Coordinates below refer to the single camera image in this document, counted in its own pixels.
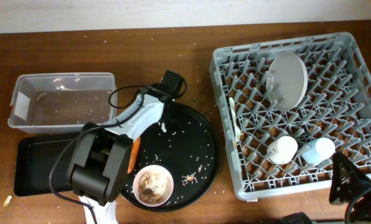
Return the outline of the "blue plastic cup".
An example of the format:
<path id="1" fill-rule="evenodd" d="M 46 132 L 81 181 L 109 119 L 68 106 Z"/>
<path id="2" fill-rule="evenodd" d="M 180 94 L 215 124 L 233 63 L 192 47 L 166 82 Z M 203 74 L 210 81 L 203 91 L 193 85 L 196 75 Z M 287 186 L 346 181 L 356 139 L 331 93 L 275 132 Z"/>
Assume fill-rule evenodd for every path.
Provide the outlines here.
<path id="1" fill-rule="evenodd" d="M 335 144 L 329 138 L 318 138 L 307 142 L 308 147 L 302 154 L 302 158 L 309 164 L 318 165 L 322 161 L 330 158 L 335 152 Z"/>

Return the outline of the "cream plastic cup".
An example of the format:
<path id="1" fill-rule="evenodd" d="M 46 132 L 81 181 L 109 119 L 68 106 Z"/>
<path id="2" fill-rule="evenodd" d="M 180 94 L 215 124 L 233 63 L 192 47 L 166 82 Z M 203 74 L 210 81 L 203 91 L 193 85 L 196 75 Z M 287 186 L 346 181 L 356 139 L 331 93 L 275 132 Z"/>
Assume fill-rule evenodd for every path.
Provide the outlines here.
<path id="1" fill-rule="evenodd" d="M 291 136 L 282 136 L 267 148 L 267 152 L 272 152 L 270 160 L 279 165 L 289 163 L 297 150 L 298 144 Z"/>

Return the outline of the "white plastic fork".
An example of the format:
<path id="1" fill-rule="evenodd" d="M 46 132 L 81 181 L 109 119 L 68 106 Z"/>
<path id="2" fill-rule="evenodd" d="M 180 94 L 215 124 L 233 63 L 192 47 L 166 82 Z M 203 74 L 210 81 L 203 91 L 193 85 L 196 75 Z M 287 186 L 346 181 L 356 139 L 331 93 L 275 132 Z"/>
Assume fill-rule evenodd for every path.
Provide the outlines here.
<path id="1" fill-rule="evenodd" d="M 241 130 L 238 127 L 238 124 L 237 124 L 237 117 L 236 117 L 236 112 L 235 112 L 235 102 L 234 102 L 234 99 L 232 97 L 229 98 L 229 103 L 230 103 L 230 111 L 231 111 L 233 127 L 234 127 L 235 142 L 238 143 L 238 142 L 240 142 Z"/>

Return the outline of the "grey plate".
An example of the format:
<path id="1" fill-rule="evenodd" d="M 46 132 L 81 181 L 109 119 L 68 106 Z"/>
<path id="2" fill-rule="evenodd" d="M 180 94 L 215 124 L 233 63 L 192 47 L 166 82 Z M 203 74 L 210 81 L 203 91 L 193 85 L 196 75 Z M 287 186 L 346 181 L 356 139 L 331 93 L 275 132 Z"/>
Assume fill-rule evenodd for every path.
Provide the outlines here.
<path id="1" fill-rule="evenodd" d="M 308 72 L 304 62 L 292 52 L 279 54 L 271 63 L 266 79 L 266 91 L 275 108 L 289 111 L 300 104 L 308 87 Z"/>

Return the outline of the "white tissue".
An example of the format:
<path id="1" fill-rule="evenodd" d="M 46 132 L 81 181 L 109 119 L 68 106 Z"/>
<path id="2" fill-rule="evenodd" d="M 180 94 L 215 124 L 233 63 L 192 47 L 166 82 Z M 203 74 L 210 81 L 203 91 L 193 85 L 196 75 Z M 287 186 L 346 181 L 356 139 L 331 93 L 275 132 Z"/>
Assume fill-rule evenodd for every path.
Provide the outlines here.
<path id="1" fill-rule="evenodd" d="M 166 133 L 167 132 L 167 129 L 165 127 L 165 124 L 164 123 L 161 123 L 161 130 L 162 132 Z"/>

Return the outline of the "pink bowl with leftovers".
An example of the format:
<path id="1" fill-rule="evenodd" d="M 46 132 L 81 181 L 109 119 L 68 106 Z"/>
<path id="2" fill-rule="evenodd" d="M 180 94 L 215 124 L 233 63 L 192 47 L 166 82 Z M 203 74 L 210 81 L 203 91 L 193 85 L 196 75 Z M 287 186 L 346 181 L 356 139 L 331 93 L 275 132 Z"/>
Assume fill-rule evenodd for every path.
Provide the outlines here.
<path id="1" fill-rule="evenodd" d="M 159 165 L 142 168 L 134 177 L 133 193 L 136 200 L 147 207 L 158 207 L 170 198 L 174 191 L 171 173 Z"/>

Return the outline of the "orange carrot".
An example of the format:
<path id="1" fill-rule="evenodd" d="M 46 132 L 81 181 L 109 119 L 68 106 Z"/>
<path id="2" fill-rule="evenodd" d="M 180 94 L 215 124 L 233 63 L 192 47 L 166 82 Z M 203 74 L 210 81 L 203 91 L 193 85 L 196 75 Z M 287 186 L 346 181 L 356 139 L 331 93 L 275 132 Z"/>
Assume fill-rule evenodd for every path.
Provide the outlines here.
<path id="1" fill-rule="evenodd" d="M 135 167 L 140 144 L 141 144 L 141 138 L 140 137 L 137 138 L 133 142 L 133 146 L 132 146 L 132 149 L 131 149 L 131 155 L 130 155 L 130 159 L 129 159 L 128 171 L 127 171 L 128 174 L 130 174 Z"/>

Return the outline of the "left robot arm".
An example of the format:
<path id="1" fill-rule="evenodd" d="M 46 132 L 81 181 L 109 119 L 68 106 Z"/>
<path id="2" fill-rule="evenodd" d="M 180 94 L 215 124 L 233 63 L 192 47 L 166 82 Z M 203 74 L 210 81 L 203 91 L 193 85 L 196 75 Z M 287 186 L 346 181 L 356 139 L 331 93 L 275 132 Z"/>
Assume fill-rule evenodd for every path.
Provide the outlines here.
<path id="1" fill-rule="evenodd" d="M 116 223 L 115 200 L 127 179 L 132 146 L 150 126 L 167 121 L 175 99 L 187 84 L 180 74 L 166 71 L 159 83 L 140 85 L 132 101 L 117 117 L 87 123 L 70 141 L 73 148 L 66 182 L 76 203 L 83 206 L 87 223 Z"/>

